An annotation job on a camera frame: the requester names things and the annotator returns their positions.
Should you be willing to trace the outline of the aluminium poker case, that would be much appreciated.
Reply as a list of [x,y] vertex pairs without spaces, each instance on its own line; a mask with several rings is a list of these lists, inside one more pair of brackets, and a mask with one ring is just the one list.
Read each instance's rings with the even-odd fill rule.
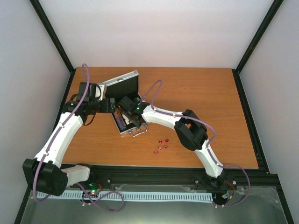
[[[103,86],[104,98],[114,98],[115,108],[118,107],[118,102],[124,97],[128,96],[131,100],[137,101],[138,104],[141,101],[141,95],[139,94],[139,73],[137,70],[120,75],[118,77],[109,79],[104,82],[98,83]],[[123,120],[126,122],[126,129],[120,130],[117,125],[116,118],[112,113],[113,120],[121,135],[130,134],[131,137],[141,135],[148,130],[148,123],[146,122],[141,127],[136,127],[130,123],[129,118],[125,115],[125,112],[120,110]]]

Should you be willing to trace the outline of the orange poker chip stack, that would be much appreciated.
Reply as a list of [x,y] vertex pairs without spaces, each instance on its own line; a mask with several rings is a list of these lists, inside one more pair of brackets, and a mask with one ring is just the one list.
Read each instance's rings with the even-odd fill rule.
[[115,108],[115,111],[114,111],[113,115],[116,119],[122,119],[122,114],[121,114],[120,109],[118,107]]

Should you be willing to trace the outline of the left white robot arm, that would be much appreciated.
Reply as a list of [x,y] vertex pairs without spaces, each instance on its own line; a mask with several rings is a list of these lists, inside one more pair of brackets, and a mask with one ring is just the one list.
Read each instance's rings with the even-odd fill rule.
[[63,106],[59,123],[41,151],[22,165],[28,186],[34,192],[60,196],[71,185],[81,182],[87,188],[96,185],[97,176],[86,165],[75,165],[62,169],[64,154],[76,132],[89,115],[113,113],[115,99],[105,98],[92,101],[68,101]]

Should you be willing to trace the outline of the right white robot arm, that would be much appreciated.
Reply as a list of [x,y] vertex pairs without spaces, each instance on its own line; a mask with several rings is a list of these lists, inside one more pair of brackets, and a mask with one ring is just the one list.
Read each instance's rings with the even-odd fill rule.
[[223,164],[212,150],[207,134],[208,124],[201,121],[192,110],[185,112],[171,112],[155,107],[145,101],[140,103],[119,104],[120,111],[136,126],[144,123],[155,123],[173,129],[182,146],[193,151],[207,175],[206,182],[215,189],[225,182],[226,172]]

